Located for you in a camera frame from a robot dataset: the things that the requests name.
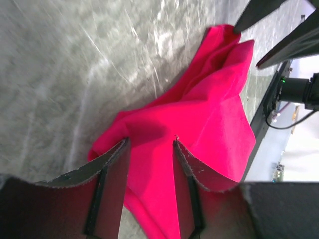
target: gray table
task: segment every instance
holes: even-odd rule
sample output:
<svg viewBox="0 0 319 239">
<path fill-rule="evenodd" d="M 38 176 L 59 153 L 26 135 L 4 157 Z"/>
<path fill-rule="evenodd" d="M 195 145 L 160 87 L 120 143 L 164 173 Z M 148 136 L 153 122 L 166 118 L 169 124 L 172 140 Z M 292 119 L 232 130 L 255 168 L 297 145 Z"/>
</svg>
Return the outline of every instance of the gray table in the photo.
<svg viewBox="0 0 319 239">
<path fill-rule="evenodd" d="M 209 25 L 235 24 L 248 0 L 0 0 L 0 172 L 49 180 L 86 162 L 120 110 L 163 94 Z M 252 119 L 273 68 L 257 61 L 300 21 L 300 0 L 243 34 L 256 40 L 242 92 Z M 120 238 L 143 233 L 123 212 Z"/>
</svg>

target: black cable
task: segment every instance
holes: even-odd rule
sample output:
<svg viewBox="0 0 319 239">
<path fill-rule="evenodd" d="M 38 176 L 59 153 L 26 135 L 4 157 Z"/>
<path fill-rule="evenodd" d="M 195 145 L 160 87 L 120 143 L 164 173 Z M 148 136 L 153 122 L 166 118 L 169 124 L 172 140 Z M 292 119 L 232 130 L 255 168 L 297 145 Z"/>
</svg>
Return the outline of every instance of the black cable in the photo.
<svg viewBox="0 0 319 239">
<path fill-rule="evenodd" d="M 283 127 L 283 128 L 279 128 L 279 127 L 275 127 L 275 126 L 272 126 L 270 125 L 270 123 L 268 122 L 268 118 L 269 116 L 266 118 L 266 124 L 270 127 L 270 128 L 274 128 L 274 129 L 289 129 L 289 128 L 292 128 L 298 124 L 300 124 L 301 122 L 305 121 L 306 119 L 308 119 L 310 116 L 312 116 L 314 113 L 317 113 L 318 111 L 314 110 L 314 111 L 311 111 L 309 114 L 305 115 L 304 117 L 302 117 L 300 120 L 298 120 L 297 122 L 293 123 L 292 125 L 290 126 L 287 126 L 287 127 Z"/>
</svg>

